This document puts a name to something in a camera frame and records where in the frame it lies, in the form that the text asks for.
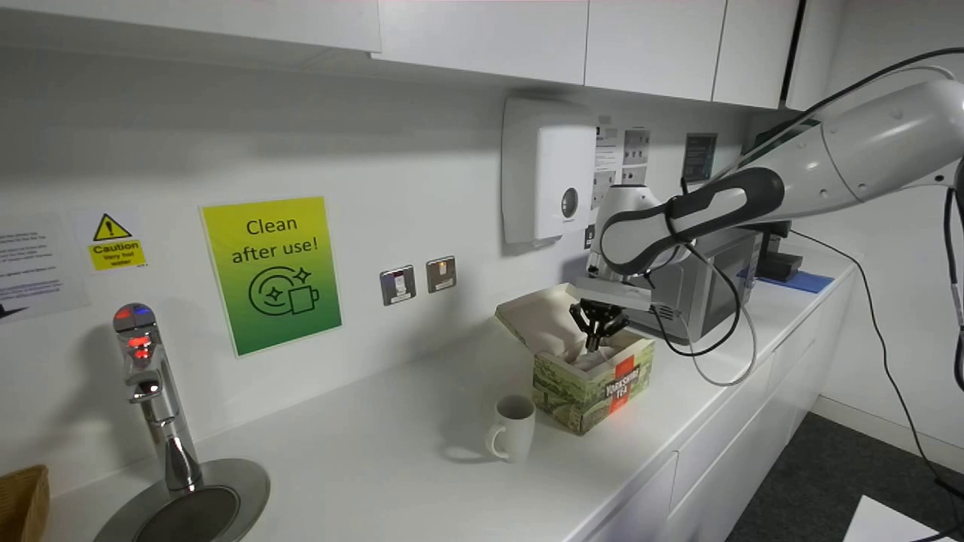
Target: clean after use sign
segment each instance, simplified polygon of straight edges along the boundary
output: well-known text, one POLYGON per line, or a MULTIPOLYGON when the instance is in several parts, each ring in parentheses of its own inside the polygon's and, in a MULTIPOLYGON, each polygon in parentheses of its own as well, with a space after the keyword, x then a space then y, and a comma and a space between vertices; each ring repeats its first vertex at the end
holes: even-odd
POLYGON ((325 198, 206 208, 237 357, 339 325, 325 198))

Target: cardboard box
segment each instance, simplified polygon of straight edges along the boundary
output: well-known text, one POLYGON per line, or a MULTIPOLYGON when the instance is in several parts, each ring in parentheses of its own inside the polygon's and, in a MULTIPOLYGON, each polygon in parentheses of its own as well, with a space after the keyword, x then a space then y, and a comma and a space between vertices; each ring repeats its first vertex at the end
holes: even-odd
POLYGON ((606 339, 607 357, 583 357, 583 334, 568 317, 568 287, 541 288, 497 307, 497 320, 534 353, 534 400, 572 435, 588 435, 636 397, 654 364, 642 332, 606 339))

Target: warning label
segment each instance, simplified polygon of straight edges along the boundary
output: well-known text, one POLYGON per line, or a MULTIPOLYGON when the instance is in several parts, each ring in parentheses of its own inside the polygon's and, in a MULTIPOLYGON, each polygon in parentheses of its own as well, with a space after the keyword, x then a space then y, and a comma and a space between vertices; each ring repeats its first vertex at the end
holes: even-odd
POLYGON ((112 214, 103 214, 93 230, 91 262, 97 270, 146 264, 142 242, 136 242, 112 214))

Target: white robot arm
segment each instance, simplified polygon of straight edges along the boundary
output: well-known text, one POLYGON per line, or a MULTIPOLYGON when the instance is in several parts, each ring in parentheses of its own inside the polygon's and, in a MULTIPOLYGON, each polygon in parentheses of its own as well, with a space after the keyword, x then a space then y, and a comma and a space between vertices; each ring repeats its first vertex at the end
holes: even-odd
POLYGON ((806 127, 695 192, 658 203, 644 187, 613 187, 575 282, 582 325, 593 343, 621 307, 646 310, 642 277, 699 234, 850 208, 961 156, 964 85, 925 82, 806 127))

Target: tap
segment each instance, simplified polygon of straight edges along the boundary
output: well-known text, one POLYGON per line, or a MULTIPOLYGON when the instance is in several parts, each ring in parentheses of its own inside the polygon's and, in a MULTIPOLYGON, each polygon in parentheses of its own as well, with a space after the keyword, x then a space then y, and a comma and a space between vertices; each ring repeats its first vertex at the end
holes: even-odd
POLYGON ((146 304, 124 304, 113 312, 113 334, 124 357, 129 405, 142 406, 167 489, 168 494, 191 494, 203 484, 203 467, 181 412, 154 310, 146 304))

